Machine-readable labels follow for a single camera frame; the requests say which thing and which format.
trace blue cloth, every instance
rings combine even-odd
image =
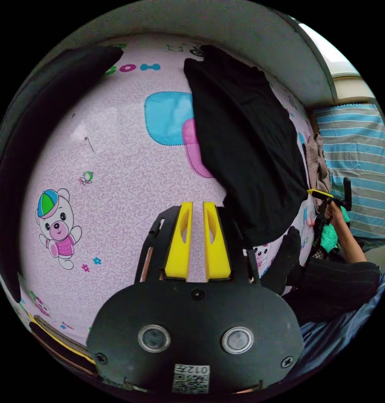
[[[304,340],[303,353],[281,383],[312,371],[342,351],[370,318],[384,290],[385,274],[381,274],[377,294],[359,310],[341,315],[331,322],[303,325],[300,328]]]
[[[331,192],[344,196],[352,184],[352,235],[385,239],[385,126],[375,105],[351,104],[316,110]]]

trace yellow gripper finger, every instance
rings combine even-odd
[[[168,278],[179,278],[187,281],[188,266],[190,262],[191,222],[193,219],[193,203],[182,203],[173,239],[170,246],[164,272]]]
[[[334,196],[332,194],[329,193],[325,193],[322,192],[321,190],[317,190],[317,189],[309,189],[307,191],[307,193],[317,199],[321,199],[321,200],[327,200],[328,198],[333,199]]]
[[[230,263],[215,203],[205,201],[203,212],[206,279],[207,281],[228,279],[231,273]]]

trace cartoon bear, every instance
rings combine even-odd
[[[262,246],[257,246],[254,248],[254,253],[255,253],[255,258],[257,260],[257,267],[264,267],[265,263],[268,261],[267,259],[267,254],[271,248],[270,243],[266,243],[265,245]]]
[[[40,242],[51,256],[58,258],[61,267],[71,270],[74,267],[71,261],[74,245],[80,240],[82,229],[79,226],[74,227],[68,190],[44,191],[40,196],[35,218],[42,231],[39,235]]]
[[[43,301],[39,297],[37,297],[32,291],[30,292],[30,295],[32,296],[33,303],[40,310],[40,312],[43,315],[50,318],[51,320],[53,320],[51,317],[51,314],[50,314],[50,310],[46,307],[46,305],[43,303]]]

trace blue striped fabric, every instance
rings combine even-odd
[[[351,104],[316,110],[330,172],[331,193],[343,197],[352,182],[351,231],[385,238],[385,127],[375,105]]]

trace blue cartoon shape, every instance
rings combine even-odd
[[[304,210],[303,210],[303,225],[304,223],[307,221],[307,211],[308,211],[309,207],[307,206]]]
[[[301,134],[301,133],[299,133],[299,139],[300,139],[300,142],[302,143],[302,144],[304,144],[306,141],[304,140],[304,137],[303,137],[303,135]]]
[[[152,70],[160,70],[160,65],[158,63],[153,64],[152,66],[148,66],[147,64],[141,64],[141,70],[145,71],[151,68]]]
[[[185,121],[194,118],[193,97],[186,92],[157,92],[145,101],[145,123],[149,135],[164,146],[182,146]]]

